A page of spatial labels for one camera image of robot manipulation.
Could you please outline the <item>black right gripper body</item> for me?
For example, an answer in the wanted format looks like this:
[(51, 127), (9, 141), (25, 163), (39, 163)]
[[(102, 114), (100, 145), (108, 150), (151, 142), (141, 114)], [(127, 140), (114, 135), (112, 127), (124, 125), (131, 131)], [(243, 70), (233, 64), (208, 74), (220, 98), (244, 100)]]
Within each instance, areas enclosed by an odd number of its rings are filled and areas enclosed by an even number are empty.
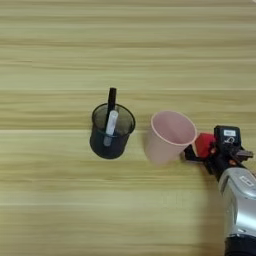
[(252, 157), (253, 153), (251, 151), (221, 152), (217, 149), (212, 149), (209, 156), (205, 159), (204, 165), (207, 171), (219, 181), (225, 170), (235, 167), (244, 168), (242, 162)]

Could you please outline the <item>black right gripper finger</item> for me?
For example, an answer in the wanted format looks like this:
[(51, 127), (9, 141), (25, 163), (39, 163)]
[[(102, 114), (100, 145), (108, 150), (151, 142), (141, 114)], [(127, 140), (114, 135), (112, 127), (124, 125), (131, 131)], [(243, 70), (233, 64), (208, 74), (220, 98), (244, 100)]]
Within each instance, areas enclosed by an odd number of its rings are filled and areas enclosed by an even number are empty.
[(204, 159), (202, 157), (198, 157), (194, 150), (193, 150), (193, 146), (189, 145), (185, 150), (184, 150), (184, 155), (185, 155), (185, 159), (187, 161), (192, 161), (192, 162), (203, 162)]

